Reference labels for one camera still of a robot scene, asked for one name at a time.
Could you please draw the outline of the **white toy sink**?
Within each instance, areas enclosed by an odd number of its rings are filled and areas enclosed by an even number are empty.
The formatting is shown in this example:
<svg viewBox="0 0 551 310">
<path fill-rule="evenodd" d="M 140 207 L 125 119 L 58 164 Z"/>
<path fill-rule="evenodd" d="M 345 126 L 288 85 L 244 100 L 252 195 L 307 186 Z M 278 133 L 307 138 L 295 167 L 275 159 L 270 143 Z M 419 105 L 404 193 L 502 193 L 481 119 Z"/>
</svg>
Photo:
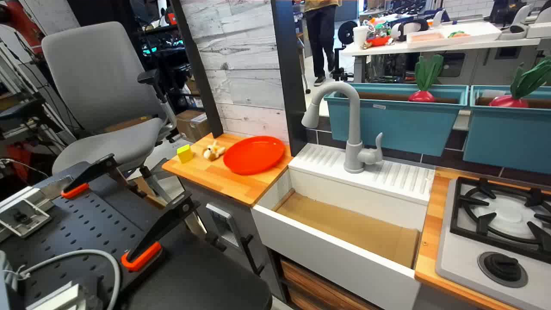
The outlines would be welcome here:
<svg viewBox="0 0 551 310">
<path fill-rule="evenodd" d="M 387 160 L 359 174 L 344 152 L 306 145 L 251 209 L 261 243 L 383 310 L 411 310 L 435 171 Z"/>
</svg>

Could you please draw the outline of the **yellow block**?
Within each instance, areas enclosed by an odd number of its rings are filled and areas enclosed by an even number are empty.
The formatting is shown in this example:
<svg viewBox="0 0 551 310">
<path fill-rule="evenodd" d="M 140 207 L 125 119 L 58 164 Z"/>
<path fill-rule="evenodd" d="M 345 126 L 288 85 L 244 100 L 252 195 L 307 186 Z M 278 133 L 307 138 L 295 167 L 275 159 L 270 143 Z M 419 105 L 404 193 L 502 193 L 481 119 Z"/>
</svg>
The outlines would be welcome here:
<svg viewBox="0 0 551 310">
<path fill-rule="evenodd" d="M 189 160 L 194 157 L 194 153 L 192 153 L 192 150 L 190 150 L 189 145 L 178 147 L 177 152 L 175 152 L 175 155 L 177 155 L 177 159 L 178 159 L 180 164 L 185 164 L 185 162 L 189 162 Z"/>
</svg>

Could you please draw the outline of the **grey faucet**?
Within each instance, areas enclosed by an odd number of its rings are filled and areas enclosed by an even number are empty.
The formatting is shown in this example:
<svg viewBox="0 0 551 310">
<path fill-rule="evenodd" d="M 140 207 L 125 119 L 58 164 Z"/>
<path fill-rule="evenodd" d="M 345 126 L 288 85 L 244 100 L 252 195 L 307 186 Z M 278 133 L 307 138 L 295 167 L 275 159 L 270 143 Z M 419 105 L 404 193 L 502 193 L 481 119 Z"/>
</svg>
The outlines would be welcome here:
<svg viewBox="0 0 551 310">
<path fill-rule="evenodd" d="M 378 165 L 383 160 L 381 155 L 381 138 L 378 133 L 375 136 L 375 147 L 364 148 L 359 134 L 359 95 L 357 91 L 344 81 L 323 83 L 311 97 L 306 112 L 301 117 L 301 126 L 306 129 L 314 129 L 318 126 L 319 102 L 325 93 L 340 93 L 347 98 L 349 117 L 347 117 L 347 140 L 344 148 L 344 171 L 349 174 L 359 174 L 366 167 Z"/>
</svg>

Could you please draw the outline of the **front black orange clamp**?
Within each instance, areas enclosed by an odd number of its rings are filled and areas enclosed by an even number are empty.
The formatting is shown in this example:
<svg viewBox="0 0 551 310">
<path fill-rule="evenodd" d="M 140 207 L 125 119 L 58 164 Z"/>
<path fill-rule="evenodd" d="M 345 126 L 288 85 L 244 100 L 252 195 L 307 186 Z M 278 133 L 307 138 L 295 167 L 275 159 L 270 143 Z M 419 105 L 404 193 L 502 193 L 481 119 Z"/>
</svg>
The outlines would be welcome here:
<svg viewBox="0 0 551 310">
<path fill-rule="evenodd" d="M 146 231 L 140 241 L 120 257 L 120 265 L 127 272 L 144 271 L 163 252 L 159 240 L 195 210 L 190 196 L 182 193 L 175 196 Z"/>
</svg>

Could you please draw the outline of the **black perforated board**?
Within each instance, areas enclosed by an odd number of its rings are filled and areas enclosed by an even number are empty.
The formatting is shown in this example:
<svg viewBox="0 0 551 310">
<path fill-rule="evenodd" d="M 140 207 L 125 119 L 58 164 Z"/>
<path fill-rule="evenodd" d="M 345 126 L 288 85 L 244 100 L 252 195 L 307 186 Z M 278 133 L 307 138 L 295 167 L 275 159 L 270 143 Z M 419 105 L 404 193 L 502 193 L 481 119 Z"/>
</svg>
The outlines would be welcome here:
<svg viewBox="0 0 551 310">
<path fill-rule="evenodd" d="M 127 186 L 101 178 L 73 200 L 59 196 L 65 176 L 25 186 L 0 207 L 1 227 L 1 308 L 46 310 L 87 307 L 116 310 L 120 300 L 140 277 L 154 271 L 163 252 L 140 272 L 127 272 L 120 257 L 132 250 L 164 210 Z"/>
</svg>

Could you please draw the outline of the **small beige doll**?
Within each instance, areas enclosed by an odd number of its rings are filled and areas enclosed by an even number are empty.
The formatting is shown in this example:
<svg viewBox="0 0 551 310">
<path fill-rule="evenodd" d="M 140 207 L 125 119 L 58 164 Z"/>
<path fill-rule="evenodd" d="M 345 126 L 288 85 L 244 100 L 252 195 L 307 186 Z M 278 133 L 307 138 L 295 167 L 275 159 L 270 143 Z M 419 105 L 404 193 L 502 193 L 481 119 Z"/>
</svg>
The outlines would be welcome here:
<svg viewBox="0 0 551 310">
<path fill-rule="evenodd" d="M 201 157 L 206 160 L 216 160 L 223 155 L 225 148 L 218 145 L 216 140 L 213 140 L 209 145 L 204 147 Z"/>
</svg>

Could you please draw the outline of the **grey office chair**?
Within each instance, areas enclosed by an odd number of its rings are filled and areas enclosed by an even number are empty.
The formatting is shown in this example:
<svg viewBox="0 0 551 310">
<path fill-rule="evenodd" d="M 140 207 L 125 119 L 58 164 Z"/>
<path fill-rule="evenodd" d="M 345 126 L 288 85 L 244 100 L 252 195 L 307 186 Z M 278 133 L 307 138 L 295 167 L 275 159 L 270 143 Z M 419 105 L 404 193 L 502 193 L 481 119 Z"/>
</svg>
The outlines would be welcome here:
<svg viewBox="0 0 551 310">
<path fill-rule="evenodd" d="M 84 134 L 54 159 L 51 172 L 111 155 L 130 174 L 173 128 L 175 116 L 154 88 L 120 23 L 46 35 L 42 55 L 53 85 Z"/>
</svg>

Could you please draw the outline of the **right toy radish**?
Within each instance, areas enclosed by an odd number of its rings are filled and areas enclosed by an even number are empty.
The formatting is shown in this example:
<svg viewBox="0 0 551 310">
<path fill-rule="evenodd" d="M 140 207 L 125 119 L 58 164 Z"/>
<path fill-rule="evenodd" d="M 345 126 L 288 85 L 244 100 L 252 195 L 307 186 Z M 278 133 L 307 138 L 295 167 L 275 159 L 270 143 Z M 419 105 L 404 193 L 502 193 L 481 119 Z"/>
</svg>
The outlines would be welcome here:
<svg viewBox="0 0 551 310">
<path fill-rule="evenodd" d="M 488 105 L 490 107 L 505 107 L 505 109 L 524 109 L 528 97 L 531 91 L 540 88 L 551 78 L 551 60 L 543 59 L 528 71 L 517 69 L 512 83 L 509 85 L 509 91 L 505 95 L 493 97 Z"/>
</svg>

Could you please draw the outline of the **right teal planter box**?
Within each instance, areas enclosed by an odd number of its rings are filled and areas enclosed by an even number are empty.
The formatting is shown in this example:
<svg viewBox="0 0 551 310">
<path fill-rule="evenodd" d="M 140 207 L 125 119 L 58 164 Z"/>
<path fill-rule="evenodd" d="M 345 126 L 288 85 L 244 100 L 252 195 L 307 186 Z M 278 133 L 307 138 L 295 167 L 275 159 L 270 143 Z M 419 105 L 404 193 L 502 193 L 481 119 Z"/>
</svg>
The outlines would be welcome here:
<svg viewBox="0 0 551 310">
<path fill-rule="evenodd" d="M 551 172 L 551 88 L 540 86 L 526 109 L 488 107 L 507 91 L 502 85 L 473 85 L 468 95 L 468 134 L 462 160 L 538 174 Z"/>
</svg>

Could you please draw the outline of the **teal planter box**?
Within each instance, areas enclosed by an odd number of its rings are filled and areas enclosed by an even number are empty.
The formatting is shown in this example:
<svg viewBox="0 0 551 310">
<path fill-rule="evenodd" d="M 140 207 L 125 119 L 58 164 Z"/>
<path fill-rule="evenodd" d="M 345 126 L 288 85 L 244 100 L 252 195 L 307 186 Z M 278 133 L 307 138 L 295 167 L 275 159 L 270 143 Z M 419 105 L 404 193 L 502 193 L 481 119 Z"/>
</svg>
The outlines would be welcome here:
<svg viewBox="0 0 551 310">
<path fill-rule="evenodd" d="M 438 157 L 457 117 L 466 107 L 464 85 L 435 85 L 431 102 L 409 102 L 414 85 L 352 83 L 359 95 L 359 138 L 364 147 L 375 145 L 381 133 L 381 147 L 397 152 Z"/>
<path fill-rule="evenodd" d="M 502 85 L 473 85 L 468 95 L 468 134 L 462 160 L 538 174 L 551 172 L 551 88 L 540 86 L 526 109 L 488 107 L 507 91 Z"/>
</svg>

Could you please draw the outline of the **grey toy stove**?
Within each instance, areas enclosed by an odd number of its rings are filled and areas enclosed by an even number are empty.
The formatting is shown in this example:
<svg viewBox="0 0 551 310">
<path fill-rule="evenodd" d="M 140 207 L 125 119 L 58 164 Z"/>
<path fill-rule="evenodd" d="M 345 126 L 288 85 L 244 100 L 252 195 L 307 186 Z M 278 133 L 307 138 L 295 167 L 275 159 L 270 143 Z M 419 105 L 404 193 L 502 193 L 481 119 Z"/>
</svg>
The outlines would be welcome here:
<svg viewBox="0 0 551 310">
<path fill-rule="evenodd" d="M 551 310 L 551 195 L 450 181 L 435 271 L 511 307 Z"/>
</svg>

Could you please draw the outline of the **black orange clamp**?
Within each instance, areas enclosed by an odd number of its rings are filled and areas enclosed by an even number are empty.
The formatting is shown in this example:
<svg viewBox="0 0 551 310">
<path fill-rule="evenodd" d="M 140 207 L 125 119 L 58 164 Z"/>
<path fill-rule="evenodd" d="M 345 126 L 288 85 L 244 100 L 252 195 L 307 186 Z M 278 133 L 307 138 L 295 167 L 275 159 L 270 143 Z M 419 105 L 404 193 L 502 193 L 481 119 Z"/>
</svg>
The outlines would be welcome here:
<svg viewBox="0 0 551 310">
<path fill-rule="evenodd" d="M 89 190 L 89 183 L 116 169 L 116 160 L 111 155 L 96 160 L 75 176 L 65 188 L 59 190 L 59 196 L 73 200 Z"/>
<path fill-rule="evenodd" d="M 182 193 L 175 196 L 146 231 L 140 241 L 120 257 L 120 265 L 127 272 L 144 271 L 163 252 L 159 240 L 195 210 L 190 196 Z"/>
</svg>

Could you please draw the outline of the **wooden counter top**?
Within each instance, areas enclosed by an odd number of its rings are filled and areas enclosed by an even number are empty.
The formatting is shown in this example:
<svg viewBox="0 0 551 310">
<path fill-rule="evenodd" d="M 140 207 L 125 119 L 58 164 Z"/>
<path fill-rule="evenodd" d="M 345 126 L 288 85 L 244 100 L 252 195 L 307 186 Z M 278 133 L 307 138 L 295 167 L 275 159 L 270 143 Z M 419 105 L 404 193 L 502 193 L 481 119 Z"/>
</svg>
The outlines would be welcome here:
<svg viewBox="0 0 551 310">
<path fill-rule="evenodd" d="M 285 150 L 283 157 L 271 169 L 251 176 L 230 172 L 221 159 L 209 162 L 201 157 L 202 150 L 211 143 L 228 148 L 239 141 L 240 136 L 235 134 L 206 134 L 190 145 L 190 160 L 180 162 L 177 157 L 171 157 L 161 165 L 161 169 L 180 181 L 189 181 L 199 188 L 211 190 L 251 209 L 285 172 L 287 164 L 290 162 L 290 150 Z"/>
</svg>

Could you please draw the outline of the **person in dark trousers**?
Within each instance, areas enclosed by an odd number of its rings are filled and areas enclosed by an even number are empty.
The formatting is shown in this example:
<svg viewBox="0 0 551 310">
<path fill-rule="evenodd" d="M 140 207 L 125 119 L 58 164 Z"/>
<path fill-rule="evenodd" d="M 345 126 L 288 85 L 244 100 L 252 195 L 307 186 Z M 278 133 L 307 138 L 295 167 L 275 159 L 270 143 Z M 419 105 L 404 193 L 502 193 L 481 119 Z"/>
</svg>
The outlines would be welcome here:
<svg viewBox="0 0 551 310">
<path fill-rule="evenodd" d="M 333 69 L 333 23 L 342 0 L 302 0 L 307 41 L 313 57 L 314 83 L 325 81 L 325 71 Z"/>
</svg>

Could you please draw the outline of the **left teal planter box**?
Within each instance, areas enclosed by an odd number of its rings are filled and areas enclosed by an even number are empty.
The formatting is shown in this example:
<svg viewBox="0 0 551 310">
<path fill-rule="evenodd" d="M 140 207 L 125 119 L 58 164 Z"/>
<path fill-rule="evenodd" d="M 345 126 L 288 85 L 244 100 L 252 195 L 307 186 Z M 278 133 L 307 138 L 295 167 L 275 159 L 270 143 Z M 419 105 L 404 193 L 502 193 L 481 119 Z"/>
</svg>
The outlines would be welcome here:
<svg viewBox="0 0 551 310">
<path fill-rule="evenodd" d="M 435 85 L 431 102 L 409 102 L 414 85 L 352 83 L 359 95 L 359 138 L 364 147 L 375 145 L 381 133 L 381 147 L 397 152 L 438 157 L 457 117 L 466 107 L 464 85 Z"/>
</svg>

